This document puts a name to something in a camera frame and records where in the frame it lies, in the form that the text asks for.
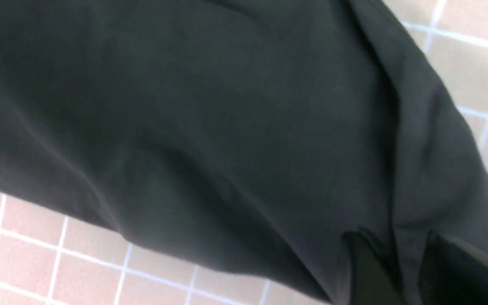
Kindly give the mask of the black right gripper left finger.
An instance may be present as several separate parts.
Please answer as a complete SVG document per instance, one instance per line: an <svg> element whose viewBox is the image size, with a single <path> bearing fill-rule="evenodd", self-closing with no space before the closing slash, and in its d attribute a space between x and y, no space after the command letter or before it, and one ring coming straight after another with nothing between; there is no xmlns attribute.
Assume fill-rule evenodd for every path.
<svg viewBox="0 0 488 305"><path fill-rule="evenodd" d="M350 305L406 305L397 257L377 251L362 232L343 236L350 255Z"/></svg>

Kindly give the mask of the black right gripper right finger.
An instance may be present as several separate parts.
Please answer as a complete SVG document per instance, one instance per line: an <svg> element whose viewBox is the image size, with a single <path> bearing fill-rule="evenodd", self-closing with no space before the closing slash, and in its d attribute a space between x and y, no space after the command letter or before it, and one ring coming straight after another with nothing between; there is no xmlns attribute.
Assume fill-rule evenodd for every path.
<svg viewBox="0 0 488 305"><path fill-rule="evenodd" d="M488 305L488 254L430 232L418 284L424 305Z"/></svg>

